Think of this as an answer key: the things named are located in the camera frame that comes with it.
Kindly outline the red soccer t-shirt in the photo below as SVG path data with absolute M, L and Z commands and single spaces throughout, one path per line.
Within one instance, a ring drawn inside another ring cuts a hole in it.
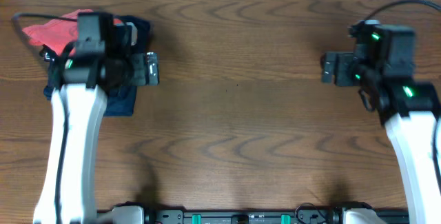
M 58 55 L 71 41 L 78 38 L 77 24 L 71 21 L 53 19 L 46 24 L 23 28 L 31 45 L 45 45 Z

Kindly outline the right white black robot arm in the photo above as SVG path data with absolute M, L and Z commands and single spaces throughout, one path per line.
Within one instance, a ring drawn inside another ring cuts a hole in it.
M 410 223 L 440 222 L 440 100 L 434 86 L 416 82 L 410 61 L 376 61 L 352 52 L 327 52 L 322 82 L 358 86 L 377 112 L 396 154 Z

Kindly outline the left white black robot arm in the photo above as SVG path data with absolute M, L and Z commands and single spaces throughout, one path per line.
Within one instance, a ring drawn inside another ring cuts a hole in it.
M 100 213 L 94 196 L 96 147 L 107 94 L 99 86 L 66 83 L 51 97 L 52 139 L 34 223 L 148 223 L 138 203 Z

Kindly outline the folded navy blue shirt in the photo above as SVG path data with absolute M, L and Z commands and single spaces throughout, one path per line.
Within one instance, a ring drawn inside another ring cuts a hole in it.
M 151 25 L 149 21 L 126 15 L 122 20 L 132 22 L 138 28 L 138 38 L 136 45 L 133 45 L 131 52 L 141 53 L 148 44 Z M 110 90 L 107 100 L 105 116 L 132 116 L 136 99 L 135 86 L 123 86 L 119 89 Z

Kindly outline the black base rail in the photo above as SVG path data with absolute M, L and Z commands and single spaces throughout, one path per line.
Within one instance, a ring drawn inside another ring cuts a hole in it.
M 160 224 L 294 224 L 294 223 L 408 223 L 409 214 L 401 209 L 376 210 L 363 202 L 337 207 L 316 207 L 302 203 L 293 210 L 185 210 L 148 208 L 126 202 L 110 210 L 99 210 L 97 223 Z

